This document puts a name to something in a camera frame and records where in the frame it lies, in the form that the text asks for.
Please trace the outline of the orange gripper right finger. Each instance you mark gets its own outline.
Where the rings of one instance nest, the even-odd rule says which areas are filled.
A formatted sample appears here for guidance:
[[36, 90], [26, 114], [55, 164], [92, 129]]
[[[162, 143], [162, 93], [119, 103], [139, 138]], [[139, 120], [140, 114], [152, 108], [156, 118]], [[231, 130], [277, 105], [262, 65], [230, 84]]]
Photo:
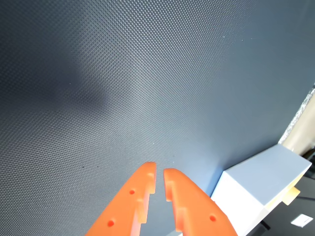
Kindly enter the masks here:
[[177, 169], [165, 169], [164, 187], [172, 203], [175, 230], [184, 236], [235, 236], [224, 212], [189, 177]]

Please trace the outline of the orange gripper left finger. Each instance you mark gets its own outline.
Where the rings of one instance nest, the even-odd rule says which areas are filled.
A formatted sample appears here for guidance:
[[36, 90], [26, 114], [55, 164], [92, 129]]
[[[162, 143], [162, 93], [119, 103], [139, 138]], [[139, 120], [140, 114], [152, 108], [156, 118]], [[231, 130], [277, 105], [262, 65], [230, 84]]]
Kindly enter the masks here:
[[147, 222], [150, 195], [156, 189], [157, 165], [141, 165], [119, 190], [86, 235], [138, 236]]

